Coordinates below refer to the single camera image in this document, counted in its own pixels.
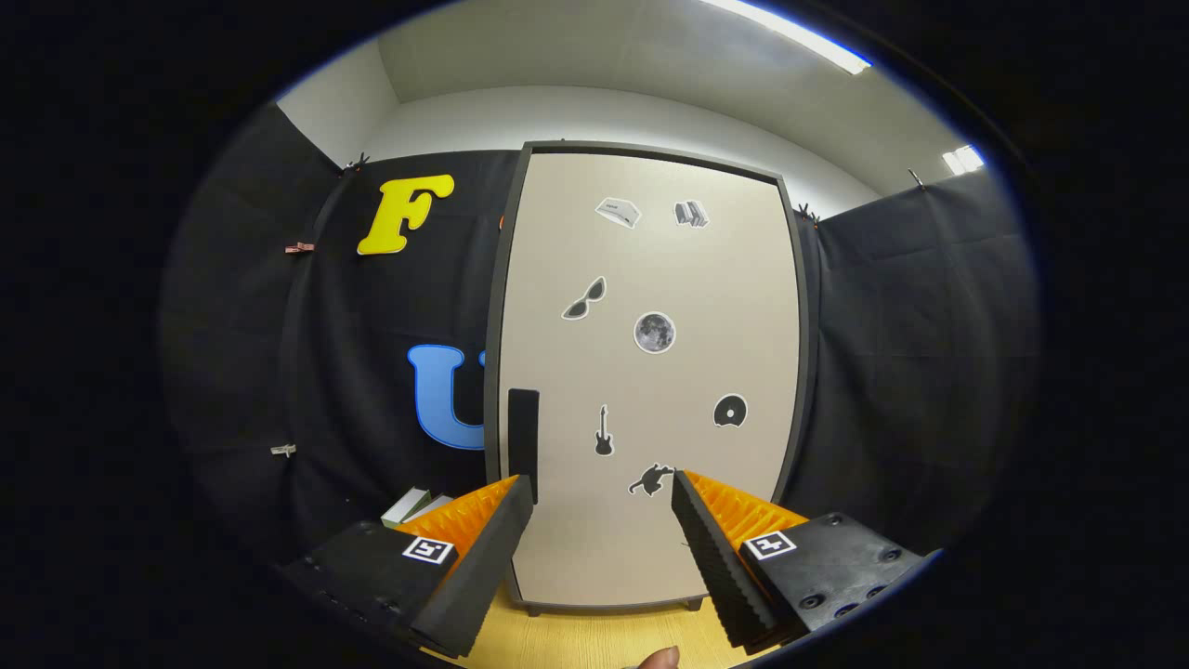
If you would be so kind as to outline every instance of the paper sticker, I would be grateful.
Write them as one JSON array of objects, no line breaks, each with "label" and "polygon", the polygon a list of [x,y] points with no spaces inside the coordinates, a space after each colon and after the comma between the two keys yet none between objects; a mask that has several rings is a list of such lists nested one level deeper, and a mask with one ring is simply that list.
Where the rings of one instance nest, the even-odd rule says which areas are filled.
[{"label": "paper sticker", "polygon": [[417,537],[401,555],[404,557],[411,557],[413,560],[420,560],[421,562],[441,564],[446,561],[446,556],[449,555],[449,551],[453,549],[454,544],[449,542],[439,542],[438,539]]},{"label": "paper sticker", "polygon": [[641,352],[663,354],[677,341],[677,326],[668,315],[659,310],[648,311],[636,320],[633,337]]},{"label": "paper sticker", "polygon": [[698,200],[677,202],[673,204],[673,214],[677,215],[678,225],[688,225],[690,227],[705,227],[710,225],[710,216],[706,215],[706,208]]},{"label": "paper sticker", "polygon": [[636,488],[643,487],[644,494],[653,497],[656,494],[656,491],[665,487],[665,484],[661,482],[661,476],[675,473],[672,467],[661,467],[661,463],[654,462],[652,467],[644,471],[638,481],[628,486],[628,494],[634,496],[636,494]]},{"label": "paper sticker", "polygon": [[784,532],[769,532],[761,537],[755,537],[744,542],[751,549],[751,555],[756,560],[768,560],[791,550],[797,550],[797,545],[788,541]]},{"label": "paper sticker", "polygon": [[603,409],[598,414],[599,431],[594,434],[594,453],[606,457],[615,453],[615,443],[612,442],[615,435],[606,431],[606,405],[603,405]]},{"label": "paper sticker", "polygon": [[643,217],[636,204],[618,197],[603,197],[603,201],[594,207],[594,212],[611,222],[618,222],[629,229],[635,229],[636,223]]},{"label": "paper sticker", "polygon": [[586,288],[586,294],[570,308],[561,311],[561,317],[566,320],[580,320],[590,313],[590,302],[597,302],[606,295],[606,278],[599,276]]},{"label": "paper sticker", "polygon": [[743,396],[723,396],[715,405],[715,425],[734,425],[738,428],[747,419],[747,400]]}]

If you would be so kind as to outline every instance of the ceiling light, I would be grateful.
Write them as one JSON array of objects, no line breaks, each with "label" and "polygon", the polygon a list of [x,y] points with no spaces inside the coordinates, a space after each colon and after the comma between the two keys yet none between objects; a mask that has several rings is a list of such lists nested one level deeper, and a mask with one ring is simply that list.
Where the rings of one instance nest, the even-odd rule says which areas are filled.
[{"label": "ceiling light", "polygon": [[942,153],[942,159],[955,175],[974,171],[983,165],[982,157],[969,144],[952,152]]},{"label": "ceiling light", "polygon": [[818,53],[831,63],[838,65],[839,68],[849,71],[850,74],[858,74],[864,69],[872,67],[870,63],[860,58],[858,56],[851,53],[843,46],[838,46],[829,39],[814,34],[804,27],[782,19],[776,14],[766,12],[759,7],[753,7],[738,0],[702,0],[707,5],[713,5],[718,8],[726,10],[728,12],[738,14],[746,19],[750,19],[765,27],[774,30],[780,34],[797,42],[801,46],[810,49],[811,51]]}]

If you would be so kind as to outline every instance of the ceiling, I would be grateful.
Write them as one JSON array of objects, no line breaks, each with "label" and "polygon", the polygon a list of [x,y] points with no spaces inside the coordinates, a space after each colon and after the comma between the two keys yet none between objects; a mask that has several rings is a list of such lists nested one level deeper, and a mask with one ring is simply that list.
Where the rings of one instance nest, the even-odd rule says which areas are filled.
[{"label": "ceiling", "polygon": [[858,75],[698,0],[464,0],[378,39],[401,102],[584,86],[694,105],[788,139],[881,195],[965,144],[879,67]]}]

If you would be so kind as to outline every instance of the black cloth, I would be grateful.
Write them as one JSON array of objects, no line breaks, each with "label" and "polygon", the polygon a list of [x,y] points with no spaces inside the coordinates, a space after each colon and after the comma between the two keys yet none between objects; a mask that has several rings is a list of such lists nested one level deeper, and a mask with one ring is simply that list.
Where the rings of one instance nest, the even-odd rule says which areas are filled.
[{"label": "black cloth", "polygon": [[[347,524],[378,518],[410,487],[458,497],[486,484],[483,452],[446,447],[420,427],[410,348],[453,347],[454,412],[483,424],[487,302],[499,217],[518,151],[430,153],[367,163],[334,207],[310,263],[303,304],[287,327],[287,408],[298,455],[289,515],[310,548]],[[382,193],[394,178],[448,173],[400,252],[360,255]]]},{"label": "black cloth", "polygon": [[784,506],[916,553],[970,526],[1027,416],[1039,283],[1011,194],[980,170],[820,222],[810,423]]},{"label": "black cloth", "polygon": [[295,550],[277,351],[301,239],[339,182],[276,105],[254,114],[190,201],[166,261],[159,342],[170,419],[201,493],[253,550]]},{"label": "black cloth", "polygon": [[[482,452],[421,430],[405,356],[461,351],[454,411],[483,423],[478,355],[517,156],[415,156],[340,176],[269,105],[195,193],[162,294],[166,398],[201,493],[258,555],[287,562],[413,486],[457,497],[484,485]],[[419,229],[402,226],[409,245],[359,255],[380,184],[436,173],[454,191]],[[298,241],[315,250],[284,252]],[[291,457],[270,453],[289,443]]]}]

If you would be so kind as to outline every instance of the sunglasses sticker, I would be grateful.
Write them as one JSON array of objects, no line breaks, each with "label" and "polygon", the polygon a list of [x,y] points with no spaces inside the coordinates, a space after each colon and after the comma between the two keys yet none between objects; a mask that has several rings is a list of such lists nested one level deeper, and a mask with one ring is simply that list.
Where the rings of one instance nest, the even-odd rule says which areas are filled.
[{"label": "sunglasses sticker", "polygon": [[566,320],[580,320],[586,317],[590,313],[590,303],[602,299],[606,295],[606,278],[599,276],[593,283],[586,288],[586,294],[581,296],[577,302],[570,304],[570,308],[561,311],[561,317]]},{"label": "sunglasses sticker", "polygon": [[611,222],[618,222],[628,229],[635,229],[636,223],[643,217],[636,204],[618,197],[603,197],[603,201],[594,207],[594,213]]},{"label": "sunglasses sticker", "polygon": [[706,215],[706,208],[702,206],[699,200],[677,202],[673,204],[673,214],[677,216],[678,225],[688,225],[690,227],[710,225],[710,216]]}]

